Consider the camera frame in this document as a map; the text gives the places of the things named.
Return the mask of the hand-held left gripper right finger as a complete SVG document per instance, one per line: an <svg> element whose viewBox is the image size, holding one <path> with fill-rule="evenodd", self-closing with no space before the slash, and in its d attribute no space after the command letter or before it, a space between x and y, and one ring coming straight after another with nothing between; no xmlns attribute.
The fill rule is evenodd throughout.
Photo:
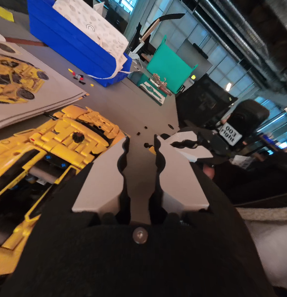
<svg viewBox="0 0 287 297"><path fill-rule="evenodd" d="M169 213L207 210L209 202L189 159L160 136L154 136L155 190L149 199L151 224L162 224Z"/></svg>

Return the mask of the yellow toy brick car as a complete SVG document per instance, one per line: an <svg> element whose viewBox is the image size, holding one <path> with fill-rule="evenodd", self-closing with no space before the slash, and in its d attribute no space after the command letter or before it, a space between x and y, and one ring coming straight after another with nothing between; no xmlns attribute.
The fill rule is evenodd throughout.
<svg viewBox="0 0 287 297"><path fill-rule="evenodd" d="M70 105L41 126L0 140L0 280L13 273L42 208L57 187L124 136L99 112ZM74 143L72 134L85 139Z"/></svg>

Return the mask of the person's right forearm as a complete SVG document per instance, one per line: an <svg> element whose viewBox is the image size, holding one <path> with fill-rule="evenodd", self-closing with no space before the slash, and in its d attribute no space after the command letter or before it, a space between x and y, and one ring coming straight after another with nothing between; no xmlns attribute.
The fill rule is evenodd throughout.
<svg viewBox="0 0 287 297"><path fill-rule="evenodd" d="M233 205L287 193L287 152L278 151L242 169L229 161L214 167L213 182Z"/></svg>

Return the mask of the grey desk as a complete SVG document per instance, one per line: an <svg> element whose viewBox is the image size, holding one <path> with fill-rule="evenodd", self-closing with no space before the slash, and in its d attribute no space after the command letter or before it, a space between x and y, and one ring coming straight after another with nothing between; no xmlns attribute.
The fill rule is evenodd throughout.
<svg viewBox="0 0 287 297"><path fill-rule="evenodd" d="M28 15L12 13L14 23L0 17L0 34L6 40L12 38L12 43L16 43L16 39L38 42L39 40L30 33ZM79 85L72 78L68 68L78 71L79 74L84 75L84 72L51 48L21 43L19 46L74 84ZM165 99L164 105L159 106L128 78L107 88L92 79L85 78L87 79L86 84L81 85L81 88L89 93L89 96L76 104L98 111L130 136L127 167L124 170L124 175L131 198L131 220L150 224L148 202L155 189L156 165L155 156L144 147L144 143L153 144L155 134L173 134L170 126L179 130L175 97L169 96ZM48 120L47 117L39 115L2 128L0 129L0 139L10 137L15 132L36 128L46 120Z"/></svg>

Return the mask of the green booklet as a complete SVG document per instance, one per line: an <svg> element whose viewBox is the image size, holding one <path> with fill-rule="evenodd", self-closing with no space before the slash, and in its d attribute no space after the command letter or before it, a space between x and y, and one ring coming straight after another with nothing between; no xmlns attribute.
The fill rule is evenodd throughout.
<svg viewBox="0 0 287 297"><path fill-rule="evenodd" d="M153 84L149 84L149 82L145 81L144 83L141 83L139 87L147 94L149 97L151 97L155 102L157 102L158 105L162 106L165 99L166 94L162 94L160 90L158 90Z"/></svg>

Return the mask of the green plastic bin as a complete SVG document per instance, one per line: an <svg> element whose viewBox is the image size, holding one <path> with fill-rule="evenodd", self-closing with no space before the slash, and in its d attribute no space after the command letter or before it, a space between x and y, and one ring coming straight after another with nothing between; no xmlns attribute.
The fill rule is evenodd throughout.
<svg viewBox="0 0 287 297"><path fill-rule="evenodd" d="M167 88L177 94L198 64L192 68L187 65L166 45L166 39L165 35L146 69L151 74L157 74L161 81L167 83Z"/></svg>

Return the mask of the black video bar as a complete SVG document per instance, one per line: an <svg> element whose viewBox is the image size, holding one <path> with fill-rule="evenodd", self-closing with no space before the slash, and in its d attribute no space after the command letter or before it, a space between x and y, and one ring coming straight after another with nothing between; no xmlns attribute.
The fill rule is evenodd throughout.
<svg viewBox="0 0 287 297"><path fill-rule="evenodd" d="M201 54L205 59L208 59L208 55L196 44L193 43L193 47L197 50L199 54Z"/></svg>

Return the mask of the open instruction booklet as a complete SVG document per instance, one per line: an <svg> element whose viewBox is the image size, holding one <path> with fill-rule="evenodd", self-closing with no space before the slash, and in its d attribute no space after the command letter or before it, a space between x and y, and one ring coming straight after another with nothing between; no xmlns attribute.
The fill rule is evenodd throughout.
<svg viewBox="0 0 287 297"><path fill-rule="evenodd" d="M23 47L0 42L0 129L76 102L84 94Z"/></svg>

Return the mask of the white shirt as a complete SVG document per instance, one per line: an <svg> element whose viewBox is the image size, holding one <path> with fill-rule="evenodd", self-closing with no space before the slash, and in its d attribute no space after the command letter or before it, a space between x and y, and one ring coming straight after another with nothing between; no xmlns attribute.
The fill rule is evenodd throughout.
<svg viewBox="0 0 287 297"><path fill-rule="evenodd" d="M264 271L275 287L287 289L287 221L245 221Z"/></svg>

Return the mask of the pile of small bricks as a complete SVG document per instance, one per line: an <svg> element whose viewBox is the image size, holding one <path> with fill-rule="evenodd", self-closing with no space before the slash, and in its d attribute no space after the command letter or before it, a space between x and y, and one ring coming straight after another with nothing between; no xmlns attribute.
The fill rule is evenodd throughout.
<svg viewBox="0 0 287 297"><path fill-rule="evenodd" d="M68 68L68 71L73 75L73 78L75 80L77 80L80 84L82 85L85 85L85 81L84 81L84 76L83 75L80 75L80 74L77 74L76 72L74 72L73 70L69 69Z"/></svg>

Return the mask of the white patterned paper bag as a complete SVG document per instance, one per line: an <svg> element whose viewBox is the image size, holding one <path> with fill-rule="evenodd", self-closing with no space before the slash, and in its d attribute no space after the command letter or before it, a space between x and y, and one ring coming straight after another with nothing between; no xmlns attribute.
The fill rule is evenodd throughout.
<svg viewBox="0 0 287 297"><path fill-rule="evenodd" d="M129 73L123 71L123 64L127 61L124 51L128 40L101 14L80 0L57 0L52 8L115 59L116 68L110 78L118 72Z"/></svg>

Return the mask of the blue plastic bin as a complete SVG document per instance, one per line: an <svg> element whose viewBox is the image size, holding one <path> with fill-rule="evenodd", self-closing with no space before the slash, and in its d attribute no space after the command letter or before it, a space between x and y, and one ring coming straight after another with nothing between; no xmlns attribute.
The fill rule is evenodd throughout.
<svg viewBox="0 0 287 297"><path fill-rule="evenodd" d="M115 59L54 10L53 4L54 1L27 1L32 35L104 87L122 81L130 74L132 59L124 54L127 61L123 71L129 73L118 72L110 78L116 68Z"/></svg>

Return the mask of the yellow paper strip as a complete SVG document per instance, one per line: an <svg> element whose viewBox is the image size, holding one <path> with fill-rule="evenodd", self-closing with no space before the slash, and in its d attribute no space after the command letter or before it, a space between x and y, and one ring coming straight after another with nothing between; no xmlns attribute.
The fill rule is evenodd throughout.
<svg viewBox="0 0 287 297"><path fill-rule="evenodd" d="M14 21L14 16L13 14L8 11L7 9L3 8L0 6L0 17L7 20L7 21L10 21L10 22L15 22Z"/></svg>

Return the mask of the wall screen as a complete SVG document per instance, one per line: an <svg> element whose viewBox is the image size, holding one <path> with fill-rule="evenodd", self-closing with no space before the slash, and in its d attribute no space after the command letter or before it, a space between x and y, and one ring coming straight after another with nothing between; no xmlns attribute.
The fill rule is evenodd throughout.
<svg viewBox="0 0 287 297"><path fill-rule="evenodd" d="M199 54L188 39L184 40L177 55L191 68L197 65L197 68L192 72L196 76L196 80L200 79L212 67L212 63Z"/></svg>

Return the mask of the silver air duct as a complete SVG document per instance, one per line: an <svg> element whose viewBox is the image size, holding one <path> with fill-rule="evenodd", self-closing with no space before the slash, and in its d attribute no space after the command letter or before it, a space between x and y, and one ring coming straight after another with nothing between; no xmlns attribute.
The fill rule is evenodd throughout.
<svg viewBox="0 0 287 297"><path fill-rule="evenodd" d="M287 29L271 1L197 1L243 55L249 75L262 88L287 94Z"/></svg>

